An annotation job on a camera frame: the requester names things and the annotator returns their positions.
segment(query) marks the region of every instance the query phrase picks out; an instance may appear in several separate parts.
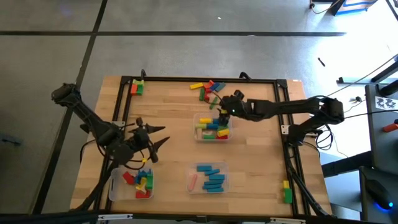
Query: green block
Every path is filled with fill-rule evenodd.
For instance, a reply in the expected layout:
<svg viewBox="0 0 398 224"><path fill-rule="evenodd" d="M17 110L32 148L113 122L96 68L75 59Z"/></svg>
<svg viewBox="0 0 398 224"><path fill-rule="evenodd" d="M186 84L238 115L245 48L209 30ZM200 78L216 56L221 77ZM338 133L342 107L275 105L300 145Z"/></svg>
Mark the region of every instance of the green block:
<svg viewBox="0 0 398 224"><path fill-rule="evenodd" d="M210 139L216 139L215 134L204 134L203 139L210 140Z"/></svg>
<svg viewBox="0 0 398 224"><path fill-rule="evenodd" d="M218 98L214 98L213 102L211 102L210 109L212 110L213 107L216 105Z"/></svg>
<svg viewBox="0 0 398 224"><path fill-rule="evenodd" d="M293 202L293 195L292 189L284 189L284 202L285 203L292 203Z"/></svg>
<svg viewBox="0 0 398 224"><path fill-rule="evenodd" d="M144 93L144 86L141 84L137 85L137 95L142 95Z"/></svg>
<svg viewBox="0 0 398 224"><path fill-rule="evenodd" d="M227 126L218 126L217 131L221 131L221 130L224 130L224 129L228 129L228 125Z"/></svg>
<svg viewBox="0 0 398 224"><path fill-rule="evenodd" d="M205 89L204 88L200 88L199 100L200 101L204 101L205 100Z"/></svg>
<svg viewBox="0 0 398 224"><path fill-rule="evenodd" d="M154 176L148 175L146 189L152 190L153 188L154 188Z"/></svg>

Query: gray floor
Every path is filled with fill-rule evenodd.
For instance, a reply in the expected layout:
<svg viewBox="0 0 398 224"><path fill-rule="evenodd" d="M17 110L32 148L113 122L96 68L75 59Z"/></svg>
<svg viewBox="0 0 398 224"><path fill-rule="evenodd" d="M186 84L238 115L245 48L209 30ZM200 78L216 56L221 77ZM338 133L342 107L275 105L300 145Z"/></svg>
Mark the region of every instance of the gray floor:
<svg viewBox="0 0 398 224"><path fill-rule="evenodd" d="M0 0L0 31L91 31L100 5L100 0ZM237 77L245 71L253 78L303 80L307 96L327 94L337 88L337 77L362 76L398 53L398 22L385 1L378 1L366 13L341 17L315 15L307 7L306 0L109 0L100 31L348 34L101 36L88 62L83 99L94 107L105 75L138 75L142 68L150 76ZM319 4L317 10L327 7ZM21 147L0 143L0 213L31 210L65 112L51 102L50 93L63 82L74 82L88 39L0 36L0 133L24 140ZM78 151L86 139L78 128L80 123L76 117L71 120L44 212L69 208L79 168Z"/></svg>

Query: wooden table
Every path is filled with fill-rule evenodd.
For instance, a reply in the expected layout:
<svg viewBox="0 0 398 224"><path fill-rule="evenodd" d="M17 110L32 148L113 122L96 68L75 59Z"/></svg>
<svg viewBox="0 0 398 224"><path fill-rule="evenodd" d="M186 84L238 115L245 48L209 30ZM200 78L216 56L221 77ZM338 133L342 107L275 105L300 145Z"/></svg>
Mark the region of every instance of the wooden table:
<svg viewBox="0 0 398 224"><path fill-rule="evenodd" d="M106 77L99 94L95 112L106 121L112 119L120 78ZM287 83L290 100L305 98L301 81L288 80ZM140 116L145 123L166 126L164 130L150 135L153 142L166 136L170 136L170 139L159 149L159 162L153 165L156 173L154 197L149 200L113 202L111 210L128 213L291 217L291 206L283 203L282 181L286 180L286 171L277 116L258 123L232 117L233 137L230 141L224 144L196 142L193 138L193 115L210 110L209 104L198 100L199 90L189 89L190 84L145 82L144 94L132 97L127 123L134 123ZM245 94L245 99L275 101L270 84L227 83L219 94L230 95L237 89ZM308 114L294 115L297 124L306 119ZM308 189L323 209L331 213L318 152L302 146L300 155ZM141 155L136 154L134 158L140 159ZM102 161L103 157L95 144L86 147L71 208L81 204L93 190L100 176ZM229 167L229 192L188 194L185 171L195 162L226 162ZM107 189L104 190L102 207L107 192ZM298 192L296 186L298 207L302 213Z"/></svg>

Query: clear plastic bin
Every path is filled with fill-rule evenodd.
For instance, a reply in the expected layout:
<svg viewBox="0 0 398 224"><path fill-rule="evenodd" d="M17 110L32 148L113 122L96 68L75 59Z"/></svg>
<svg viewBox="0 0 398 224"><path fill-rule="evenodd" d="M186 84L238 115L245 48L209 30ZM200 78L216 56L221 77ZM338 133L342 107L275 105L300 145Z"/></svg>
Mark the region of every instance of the clear plastic bin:
<svg viewBox="0 0 398 224"><path fill-rule="evenodd" d="M149 168L142 168L141 170L149 171ZM128 171L130 174L136 176L138 174L138 170L131 170L125 167L119 167L112 170L111 178L109 179L109 199L113 202L121 201L121 200L142 200L142 199L150 199L154 196L155 189L155 174L152 169L152 175L154 176L154 181L152 184L151 195L149 198L136 198L136 185L129 185L123 179L123 174Z"/></svg>
<svg viewBox="0 0 398 224"><path fill-rule="evenodd" d="M220 172L217 174L224 174L225 175L225 180L222 183L222 188L224 189L224 192L207 192L207 190L204 190L202 187L205 184L205 181L209 181L209 177L205 175L204 172L198 172L197 171L197 166L211 166L212 169L219 169ZM189 186L192 181L192 177L194 174L198 175L197 181L195 183L195 186L192 191L189 191ZM228 180L228 165L225 162L198 162L192 164L190 167L188 167L187 170L187 192L190 194L222 194L226 193L229 190L229 180Z"/></svg>
<svg viewBox="0 0 398 224"><path fill-rule="evenodd" d="M218 113L197 113L193 117L193 137L197 141L209 141L209 142L217 142L217 141L228 141L232 138L232 119L230 118L228 120L228 129L229 129L229 134L228 134L228 139L203 139L201 136L198 136L197 129L195 127L196 124L199 124L199 120L201 118L211 118L211 119L218 119ZM217 130L206 130L202 129L202 134L207 133L207 134L217 134Z"/></svg>

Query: white sticker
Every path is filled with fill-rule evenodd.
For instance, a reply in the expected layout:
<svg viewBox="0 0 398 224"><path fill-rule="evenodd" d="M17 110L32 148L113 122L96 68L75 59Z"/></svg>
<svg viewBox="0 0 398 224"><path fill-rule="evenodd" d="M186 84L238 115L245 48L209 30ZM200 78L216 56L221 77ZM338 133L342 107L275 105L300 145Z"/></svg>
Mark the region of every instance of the white sticker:
<svg viewBox="0 0 398 224"><path fill-rule="evenodd" d="M376 108L382 110L395 110L398 108L398 100L375 96Z"/></svg>

